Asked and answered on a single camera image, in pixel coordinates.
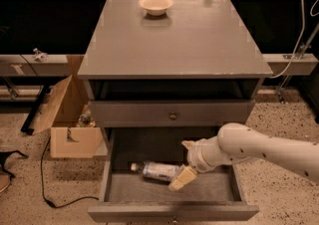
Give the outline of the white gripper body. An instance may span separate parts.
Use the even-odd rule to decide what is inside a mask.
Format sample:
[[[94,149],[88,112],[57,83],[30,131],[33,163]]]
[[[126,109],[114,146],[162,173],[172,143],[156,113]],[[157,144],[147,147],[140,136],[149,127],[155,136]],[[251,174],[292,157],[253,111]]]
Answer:
[[[206,173],[220,165],[228,165],[229,157],[221,150],[215,136],[195,141],[194,146],[187,151],[187,162],[197,172]]]

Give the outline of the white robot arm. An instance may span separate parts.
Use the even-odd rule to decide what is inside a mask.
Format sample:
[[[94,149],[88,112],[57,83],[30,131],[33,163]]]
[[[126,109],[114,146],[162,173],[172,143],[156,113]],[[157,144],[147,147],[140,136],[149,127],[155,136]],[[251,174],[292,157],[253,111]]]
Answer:
[[[182,165],[168,188],[179,191],[221,165],[233,165],[262,158],[313,182],[319,182],[319,144],[274,137],[240,123],[223,125],[212,138],[184,140],[187,165]]]

